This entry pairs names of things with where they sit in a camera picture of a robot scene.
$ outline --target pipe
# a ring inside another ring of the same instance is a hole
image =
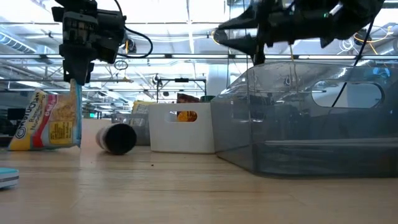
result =
[[[142,54],[128,54],[128,56],[142,56]],[[295,60],[298,59],[305,59],[308,60],[355,60],[355,55],[325,55],[325,54],[316,54],[316,55],[293,55]],[[239,62],[246,62],[247,55],[244,54],[151,54],[146,59],[192,59],[192,60],[227,60],[227,59],[234,59]],[[378,55],[367,55],[368,58],[377,60]],[[51,59],[63,59],[61,55],[39,55],[39,54],[30,54],[30,55],[23,55],[23,54],[0,54],[0,59],[43,59],[43,58],[51,58]],[[123,56],[118,56],[117,59],[126,59]],[[269,54],[266,55],[266,59],[272,60],[290,60],[290,55],[276,55],[276,54]]]
[[[398,40],[392,39],[391,41],[383,43],[380,46],[377,46],[375,50],[379,55],[397,55]]]
[[[192,22],[192,24],[214,24],[218,25],[223,23],[219,22]],[[59,26],[61,23],[58,22],[0,22],[2,26]],[[127,22],[126,25],[186,25],[186,22]]]
[[[63,80],[41,80],[41,79],[0,79],[0,82],[65,82]],[[90,82],[133,82],[132,80],[90,80]]]
[[[31,75],[33,75],[33,76],[35,76],[35,77],[41,78],[41,80],[43,79],[43,76],[42,76],[42,75],[40,75],[40,74],[38,74],[38,73],[36,73],[36,72],[33,72],[33,71],[29,70],[29,69],[26,69],[26,68],[24,68],[24,67],[15,65],[15,64],[10,63],[10,62],[7,62],[7,61],[5,61],[5,60],[2,60],[2,61],[0,62],[0,64],[7,65],[8,67],[10,67],[10,68],[15,69],[16,71],[18,71],[18,73],[20,73],[20,74],[21,74],[21,73],[24,73],[24,74],[25,74],[26,76],[28,76],[28,77],[31,76]],[[64,88],[64,86],[61,86],[61,85],[54,85],[54,86]]]
[[[150,63],[150,62],[149,63],[130,63],[130,62],[132,62],[132,60],[126,61],[126,63],[128,65],[135,66],[135,67],[147,67],[148,65],[153,66],[153,67],[168,67],[168,66],[174,66],[179,63],[190,63],[190,60],[189,59],[174,60],[169,63]],[[108,67],[109,66],[108,63],[104,63],[104,62],[98,62],[98,63],[94,62],[94,63],[95,63],[95,67]],[[46,63],[41,64],[41,63],[29,63],[28,62],[28,63],[24,63],[24,67],[62,67],[62,62],[52,63],[51,65],[48,65]]]
[[[7,91],[36,91],[34,88],[6,88],[5,90]],[[70,91],[69,89],[42,89],[43,91],[62,91],[62,92],[68,92]],[[156,90],[145,90],[145,89],[82,89],[83,92],[116,92],[116,93],[142,93],[145,91],[148,92],[153,92],[155,93]],[[189,92],[189,93],[200,93],[203,92],[202,90],[197,90],[197,89],[189,89],[189,90],[159,90],[159,92]]]

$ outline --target wooden tabletop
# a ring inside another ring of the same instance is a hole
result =
[[[110,156],[89,140],[0,152],[0,167],[21,172],[0,191],[2,224],[398,223],[397,179],[267,179],[214,155]]]

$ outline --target chip bag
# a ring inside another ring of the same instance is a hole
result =
[[[135,101],[132,106],[131,114],[149,114],[149,105],[155,104],[154,102],[146,102],[146,101]],[[132,118],[130,120],[131,126],[143,126],[145,125],[144,118]]]
[[[80,147],[81,118],[81,86],[75,80],[70,80],[69,95],[49,95],[36,90],[9,150]]]
[[[183,93],[177,93],[177,103],[199,103],[199,98],[194,96],[186,95]],[[177,120],[180,122],[194,122],[198,118],[198,115],[194,111],[178,111]]]

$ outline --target teal object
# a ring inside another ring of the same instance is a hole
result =
[[[0,167],[0,189],[12,187],[19,182],[19,171],[17,169]]]

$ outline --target fluorescent light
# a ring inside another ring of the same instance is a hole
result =
[[[96,90],[96,89],[84,89],[84,90],[82,90],[82,91],[109,91],[109,90],[102,90],[102,89],[99,89],[99,90]]]
[[[25,39],[45,39],[48,38],[48,35],[35,35],[35,36],[28,36]]]
[[[130,55],[130,56],[133,56],[133,57],[142,57],[142,56],[144,56],[144,55],[138,55],[138,54],[132,54],[132,55]],[[145,57],[145,58],[165,58],[165,55],[163,55],[163,54],[150,54],[150,55],[148,55],[147,57]]]
[[[320,39],[319,38],[312,38],[312,39],[303,39],[301,41],[303,41],[303,42],[319,42]]]
[[[2,54],[0,59],[40,59],[40,55],[37,54]]]
[[[397,60],[398,55],[375,55],[375,56],[362,56],[361,59],[369,59],[369,60]]]
[[[236,59],[246,59],[250,58],[248,55],[235,55]],[[290,59],[292,56],[290,55],[266,55],[266,59]]]
[[[300,55],[298,59],[355,59],[355,55]]]
[[[213,58],[213,59],[221,59],[228,58],[228,55],[195,55],[195,54],[186,54],[186,55],[172,55],[173,58]]]
[[[19,82],[17,82],[17,83],[22,84],[22,85],[31,86],[31,87],[36,87],[36,88],[41,88],[41,87],[45,86],[45,85],[42,85],[42,84],[37,83],[37,82],[19,81]]]
[[[35,91],[35,89],[7,89],[8,91]]]
[[[62,59],[61,55],[46,55],[47,58]]]
[[[45,89],[43,91],[70,91],[68,89]]]
[[[112,109],[112,106],[101,105],[100,107],[102,107],[104,109]]]

